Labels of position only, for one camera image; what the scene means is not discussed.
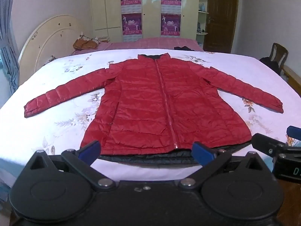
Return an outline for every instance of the red jacket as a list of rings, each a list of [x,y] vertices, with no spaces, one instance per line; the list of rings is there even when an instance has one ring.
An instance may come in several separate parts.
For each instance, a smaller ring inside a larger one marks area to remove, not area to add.
[[[105,88],[81,147],[93,140],[102,155],[144,155],[190,149],[194,141],[210,148],[245,143],[251,133],[219,96],[222,89],[283,113],[281,101],[215,68],[190,61],[138,55],[78,77],[29,101],[25,117]]]

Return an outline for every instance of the chair back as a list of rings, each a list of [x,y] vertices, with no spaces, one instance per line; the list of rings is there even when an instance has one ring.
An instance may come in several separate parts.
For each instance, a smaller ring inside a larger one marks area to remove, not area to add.
[[[274,54],[274,50],[276,50],[276,55],[273,61],[276,61],[279,65],[279,69],[282,70],[288,56],[288,51],[286,50],[285,47],[281,46],[280,44],[273,43],[271,55],[269,57],[271,61]]]

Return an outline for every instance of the figurine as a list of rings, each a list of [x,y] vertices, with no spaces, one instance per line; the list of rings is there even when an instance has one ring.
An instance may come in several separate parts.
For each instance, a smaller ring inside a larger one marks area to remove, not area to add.
[[[202,3],[201,11],[202,11],[202,12],[206,12],[206,8],[205,8],[205,4],[204,4],[204,3]]]
[[[198,22],[198,28],[197,28],[197,32],[201,32],[201,25],[200,23]]]

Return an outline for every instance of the cream headboard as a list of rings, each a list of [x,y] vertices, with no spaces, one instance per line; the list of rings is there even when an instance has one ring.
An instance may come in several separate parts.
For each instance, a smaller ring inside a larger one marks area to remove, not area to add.
[[[29,79],[54,56],[66,57],[73,52],[73,43],[84,32],[78,20],[69,15],[50,18],[39,25],[27,39],[18,62],[19,85]]]

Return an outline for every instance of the pink bedsheet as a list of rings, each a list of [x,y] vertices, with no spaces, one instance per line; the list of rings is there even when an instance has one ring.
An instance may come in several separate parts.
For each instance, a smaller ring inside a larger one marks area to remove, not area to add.
[[[187,46],[194,51],[204,52],[196,40],[175,37],[155,37],[140,39],[134,42],[102,42],[98,45],[97,49],[84,49],[81,51],[75,51],[72,55],[115,49],[174,49],[174,47],[184,46]]]

